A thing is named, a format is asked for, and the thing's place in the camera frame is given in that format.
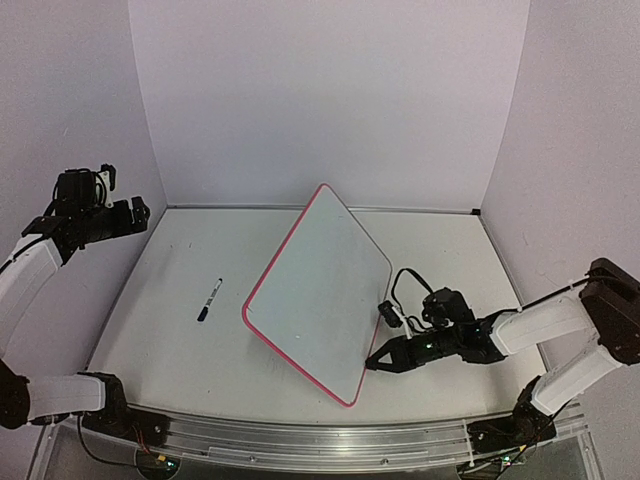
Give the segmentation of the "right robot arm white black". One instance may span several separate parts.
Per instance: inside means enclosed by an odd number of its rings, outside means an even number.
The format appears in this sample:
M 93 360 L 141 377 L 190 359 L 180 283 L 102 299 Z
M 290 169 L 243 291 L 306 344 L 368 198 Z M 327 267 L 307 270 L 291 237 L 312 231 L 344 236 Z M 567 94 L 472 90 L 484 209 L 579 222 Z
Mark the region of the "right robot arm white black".
M 594 260 L 577 282 L 484 318 L 474 315 L 461 292 L 447 287 L 428 291 L 419 317 L 406 315 L 396 297 L 378 310 L 388 326 L 403 333 L 372 353 L 365 366 L 396 374 L 451 356 L 494 364 L 568 334 L 588 333 L 574 358 L 524 387 L 510 414 L 467 426 L 475 453 L 554 438 L 555 418 L 572 399 L 610 372 L 639 362 L 639 283 L 606 258 Z

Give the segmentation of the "pink framed whiteboard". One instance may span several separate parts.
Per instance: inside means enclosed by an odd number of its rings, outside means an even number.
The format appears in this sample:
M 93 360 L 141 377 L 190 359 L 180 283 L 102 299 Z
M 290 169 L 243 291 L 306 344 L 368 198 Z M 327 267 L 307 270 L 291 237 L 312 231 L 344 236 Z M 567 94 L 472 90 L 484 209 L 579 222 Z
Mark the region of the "pink framed whiteboard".
M 355 405 L 393 266 L 333 188 L 318 186 L 242 307 L 246 327 L 317 388 Z

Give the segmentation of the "dark blue marker cap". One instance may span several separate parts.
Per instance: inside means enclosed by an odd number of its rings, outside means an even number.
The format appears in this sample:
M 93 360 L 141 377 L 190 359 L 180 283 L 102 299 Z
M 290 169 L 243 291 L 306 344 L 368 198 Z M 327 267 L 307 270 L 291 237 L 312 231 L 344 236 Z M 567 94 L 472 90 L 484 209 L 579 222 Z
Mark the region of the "dark blue marker cap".
M 206 319 L 207 315 L 208 315 L 208 311 L 209 311 L 209 309 L 207 307 L 203 307 L 201 312 L 200 312 L 200 314 L 199 314 L 199 316 L 197 317 L 197 321 L 198 322 L 203 322 Z

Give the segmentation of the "white marker pen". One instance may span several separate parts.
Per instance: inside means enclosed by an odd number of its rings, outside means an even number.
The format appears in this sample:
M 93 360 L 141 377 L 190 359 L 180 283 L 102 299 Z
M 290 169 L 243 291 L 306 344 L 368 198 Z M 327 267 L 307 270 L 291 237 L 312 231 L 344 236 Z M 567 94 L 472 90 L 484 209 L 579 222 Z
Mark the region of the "white marker pen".
M 222 278 L 218 278 L 216 283 L 215 283 L 215 285 L 214 285 L 214 287 L 213 287 L 212 292 L 210 293 L 209 297 L 207 298 L 207 300 L 205 302 L 205 305 L 203 307 L 205 310 L 208 310 L 210 308 L 210 306 L 211 306 L 212 302 L 214 301 L 214 299 L 215 299 L 220 287 L 222 286 L 222 284 L 223 284 L 223 279 Z

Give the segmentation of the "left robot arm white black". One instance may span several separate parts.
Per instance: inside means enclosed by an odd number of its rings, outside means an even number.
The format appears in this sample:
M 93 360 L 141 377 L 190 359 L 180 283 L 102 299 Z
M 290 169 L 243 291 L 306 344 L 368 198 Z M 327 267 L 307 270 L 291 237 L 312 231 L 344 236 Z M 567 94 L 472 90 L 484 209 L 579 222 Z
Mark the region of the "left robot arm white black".
M 44 285 L 87 245 L 143 233 L 150 209 L 135 196 L 115 201 L 116 169 L 67 169 L 58 175 L 44 213 L 23 230 L 1 266 L 1 345 Z M 122 382 L 113 374 L 82 372 L 30 379 L 1 366 L 1 425 L 55 424 L 71 415 L 92 417 L 114 435 L 134 430 Z

